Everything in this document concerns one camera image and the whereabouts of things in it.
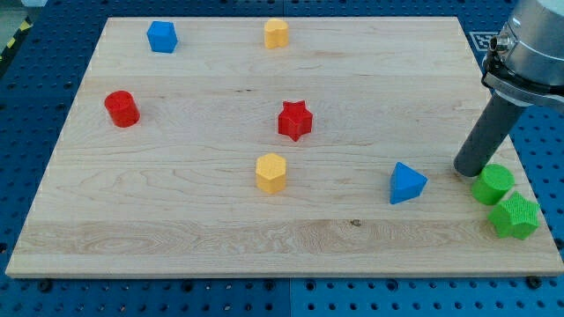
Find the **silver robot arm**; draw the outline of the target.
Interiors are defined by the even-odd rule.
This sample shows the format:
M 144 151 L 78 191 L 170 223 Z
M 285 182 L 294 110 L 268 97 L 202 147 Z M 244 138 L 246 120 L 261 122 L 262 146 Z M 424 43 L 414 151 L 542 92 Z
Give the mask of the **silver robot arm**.
M 563 0 L 520 0 L 489 43 L 482 84 L 520 107 L 563 111 Z

